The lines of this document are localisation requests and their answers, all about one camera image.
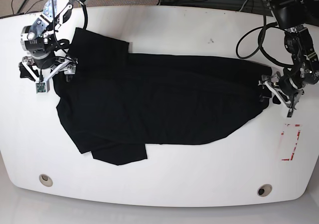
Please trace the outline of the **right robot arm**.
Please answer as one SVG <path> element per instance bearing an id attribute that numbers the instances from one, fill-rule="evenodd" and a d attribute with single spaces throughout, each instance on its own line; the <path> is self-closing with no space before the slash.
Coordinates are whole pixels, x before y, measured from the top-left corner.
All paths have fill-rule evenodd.
<path id="1" fill-rule="evenodd" d="M 84 26 L 87 27 L 88 15 L 86 4 L 89 0 L 48 0 L 42 13 L 35 22 L 23 28 L 21 46 L 27 52 L 19 63 L 21 78 L 28 78 L 34 82 L 44 82 L 42 71 L 53 69 L 59 72 L 64 68 L 61 64 L 76 66 L 77 59 L 66 51 L 70 42 L 67 39 L 58 40 L 56 33 L 62 24 L 66 23 L 75 2 L 79 3 L 84 11 Z"/>

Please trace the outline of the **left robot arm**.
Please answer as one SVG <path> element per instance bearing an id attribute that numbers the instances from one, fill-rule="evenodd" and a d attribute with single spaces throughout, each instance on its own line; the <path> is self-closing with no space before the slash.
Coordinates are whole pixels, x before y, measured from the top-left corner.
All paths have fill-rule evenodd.
<path id="1" fill-rule="evenodd" d="M 268 60 L 283 68 L 282 73 L 264 76 L 261 85 L 275 95 L 273 101 L 282 104 L 287 117 L 291 117 L 305 85 L 314 85 L 319 81 L 319 56 L 305 27 L 310 18 L 319 17 L 319 0 L 268 0 L 268 6 L 276 21 L 267 24 L 266 29 L 276 28 L 285 33 L 284 46 L 291 54 L 293 63 L 281 63 L 261 48 Z"/>

